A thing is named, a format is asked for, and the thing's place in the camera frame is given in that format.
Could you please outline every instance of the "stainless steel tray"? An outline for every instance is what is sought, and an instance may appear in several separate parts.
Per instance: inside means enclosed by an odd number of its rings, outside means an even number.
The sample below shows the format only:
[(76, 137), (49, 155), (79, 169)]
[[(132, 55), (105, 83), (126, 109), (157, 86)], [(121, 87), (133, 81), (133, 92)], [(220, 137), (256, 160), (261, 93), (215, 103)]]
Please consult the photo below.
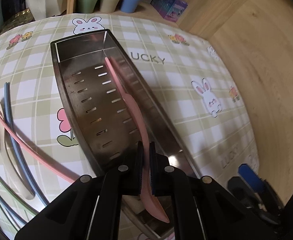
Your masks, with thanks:
[[(72, 130), (97, 176), (122, 162), (129, 151), (136, 150), (141, 139), (126, 106), (117, 92), (104, 65), (108, 57), (115, 65), (125, 90), (139, 105), (150, 141), (157, 152), (173, 156), (174, 166), (189, 176), (196, 176), (192, 158), (161, 105), (141, 74), (129, 59), (110, 30), (100, 30), (66, 37), (51, 43), (51, 53), (57, 86)], [(130, 202), (124, 208), (151, 239), (165, 237), (172, 231), (170, 201), (162, 204), (170, 213), (169, 225), (148, 217), (145, 210), (133, 212)]]

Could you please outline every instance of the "yellow flower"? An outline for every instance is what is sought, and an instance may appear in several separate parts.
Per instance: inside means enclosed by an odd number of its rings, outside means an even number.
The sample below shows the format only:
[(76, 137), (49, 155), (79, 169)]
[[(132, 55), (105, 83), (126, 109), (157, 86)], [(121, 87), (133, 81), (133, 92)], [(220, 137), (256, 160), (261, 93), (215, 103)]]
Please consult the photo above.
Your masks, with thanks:
[(27, 33), (25, 33), (25, 34), (22, 36), (22, 39), (26, 39), (26, 38), (32, 36), (32, 33), (33, 33), (33, 32), (27, 32)]

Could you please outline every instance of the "plaid tablecloth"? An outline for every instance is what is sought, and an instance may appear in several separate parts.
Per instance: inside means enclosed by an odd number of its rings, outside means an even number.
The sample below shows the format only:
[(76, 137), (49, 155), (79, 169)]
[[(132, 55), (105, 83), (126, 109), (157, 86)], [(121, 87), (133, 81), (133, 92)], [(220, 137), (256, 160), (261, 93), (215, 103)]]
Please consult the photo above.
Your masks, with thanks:
[[(62, 120), (57, 113), (63, 106), (49, 47), (51, 41), (74, 35), (75, 18), (82, 19), (84, 24), (92, 17), (101, 17), (101, 20), (97, 18), (90, 30), (95, 26), (110, 29), (133, 60), (168, 113), (202, 175), (210, 175), (226, 186), (241, 163), (258, 170), (256, 143), (243, 100), (211, 45), (179, 29), (131, 17), (97, 14), (52, 17), (0, 36), (0, 100), (4, 97), (4, 83), (10, 82), (14, 123), (17, 134), (24, 141), (36, 145), (40, 155), (52, 157), (76, 174), (94, 176), (71, 131), (59, 128)], [(88, 31), (85, 24), (81, 27), (77, 23), (78, 32)], [(211, 113), (208, 102), (199, 89), (193, 88), (192, 81), (200, 84), (200, 90), (211, 87), (211, 93), (221, 105), (218, 112)], [(49, 201), (69, 186), (27, 153), (24, 152), (24, 156)], [(0, 176), (18, 193), (1, 156)], [(32, 218), (1, 185), (0, 195), (24, 220)], [(37, 197), (26, 202), (38, 211), (44, 208)], [(135, 240), (140, 231), (121, 216), (119, 239)], [(11, 239), (16, 234), (17, 224), (10, 222), (0, 209), (0, 226)]]

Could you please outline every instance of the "pink flower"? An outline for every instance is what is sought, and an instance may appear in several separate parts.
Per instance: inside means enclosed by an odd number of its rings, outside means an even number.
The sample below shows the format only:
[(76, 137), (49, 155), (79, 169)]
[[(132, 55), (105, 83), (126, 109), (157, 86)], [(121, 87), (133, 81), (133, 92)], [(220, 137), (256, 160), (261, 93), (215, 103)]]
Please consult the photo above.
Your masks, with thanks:
[(174, 37), (180, 42), (184, 41), (184, 38), (179, 34), (175, 34)]
[(17, 36), (15, 36), (13, 39), (10, 40), (9, 43), (15, 43), (15, 42), (18, 42), (19, 39), (22, 37), (21, 34), (18, 34)]
[(59, 121), (61, 121), (60, 126), (59, 126), (60, 131), (61, 132), (69, 132), (71, 130), (71, 126), (70, 126), (70, 123), (66, 117), (64, 108), (61, 108), (57, 112), (57, 118)]

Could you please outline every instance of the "wooden shelf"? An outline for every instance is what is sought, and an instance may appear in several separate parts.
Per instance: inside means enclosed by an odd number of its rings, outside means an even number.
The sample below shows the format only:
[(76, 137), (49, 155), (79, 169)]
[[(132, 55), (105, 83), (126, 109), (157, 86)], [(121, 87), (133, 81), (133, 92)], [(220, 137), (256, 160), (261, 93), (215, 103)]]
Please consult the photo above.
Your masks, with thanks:
[(110, 14), (151, 20), (151, 21), (155, 21), (159, 23), (164, 23), (175, 28), (179, 28), (179, 26), (176, 23), (163, 19), (162, 16), (157, 12), (157, 10), (154, 9), (154, 7), (148, 3), (140, 3), (137, 6), (136, 11), (134, 13), (124, 13), (124, 12), (121, 12), (119, 9), (117, 9), (114, 13), (110, 13)]

